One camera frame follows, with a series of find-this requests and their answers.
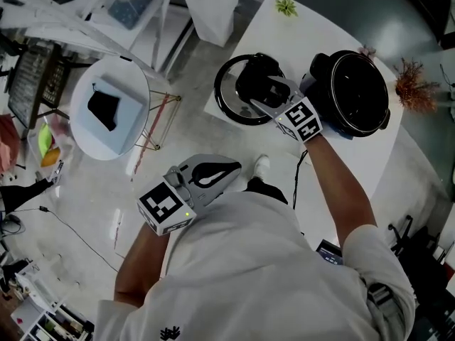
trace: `red dried plant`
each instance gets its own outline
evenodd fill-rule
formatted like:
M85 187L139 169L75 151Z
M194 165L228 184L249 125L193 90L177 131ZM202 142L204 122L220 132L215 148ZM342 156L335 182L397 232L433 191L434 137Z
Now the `red dried plant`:
M439 83L422 79L423 64L414 60L407 62L404 58L401 61L403 64L401 70L397 66L393 67L398 72L395 91L403 107L422 113L436 111L436 102L432 96Z

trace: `person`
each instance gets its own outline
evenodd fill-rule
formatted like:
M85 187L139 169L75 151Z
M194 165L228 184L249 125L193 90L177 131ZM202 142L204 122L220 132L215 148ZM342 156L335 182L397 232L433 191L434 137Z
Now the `person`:
M412 287L367 195L322 135L305 143L344 265L312 251L261 157L245 192L226 193L169 236L144 225L100 301L96 340L405 340Z

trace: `white shoe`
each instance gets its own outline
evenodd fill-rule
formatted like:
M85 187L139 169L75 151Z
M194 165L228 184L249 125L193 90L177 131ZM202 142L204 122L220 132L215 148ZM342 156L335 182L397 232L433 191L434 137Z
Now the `white shoe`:
M252 178L258 177L262 182L265 182L267 174L270 170L270 159L265 154L262 154L256 161L255 171Z

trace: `white desk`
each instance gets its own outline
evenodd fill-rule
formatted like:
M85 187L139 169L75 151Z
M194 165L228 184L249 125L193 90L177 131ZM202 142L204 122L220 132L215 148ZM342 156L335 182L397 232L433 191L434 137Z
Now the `white desk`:
M99 60L86 70L84 75L77 82L70 106L70 118L72 118L70 125L73 136L84 153L100 161L110 161L118 158L120 155L115 153L111 148L102 143L77 122L79 106L81 105L87 87L92 86L94 76L108 77L120 85L119 88L134 93L134 97L137 97L144 103L144 109L139 114L121 155L131 150L133 145L140 138L141 132L144 130L145 123L149 117L149 83L147 82L145 74L136 63L128 62L119 57L106 57Z
M361 44L343 29L333 24L311 9L296 3L298 17L286 17L275 8L276 0L265 0L245 34L236 47L232 57L265 53L278 60L286 78L300 83L309 71L311 61L317 53L331 55L339 50L357 51ZM387 87L392 86L395 75L377 58L376 66L384 77ZM390 92L390 121L386 130L378 130L366 138L354 138L352 141L328 137L338 155L356 176L368 197L375 192L379 179L390 156L403 109L397 96ZM227 118L216 104L211 94L204 111L241 127L255 132L261 137L268 137L271 146L299 156L299 145L291 138L283 136L273 123L260 126L245 126Z

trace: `yellow object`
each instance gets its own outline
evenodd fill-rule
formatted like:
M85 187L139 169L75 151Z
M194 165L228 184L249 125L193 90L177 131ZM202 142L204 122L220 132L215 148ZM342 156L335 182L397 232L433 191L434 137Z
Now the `yellow object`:
M44 158L50 146L52 145L52 133L50 132L49 126L43 123L38 133L38 147L40 149L41 158Z
M53 166L54 164L57 163L59 156L60 156L59 148L55 148L47 152L47 154L44 155L43 160L41 161L41 167Z

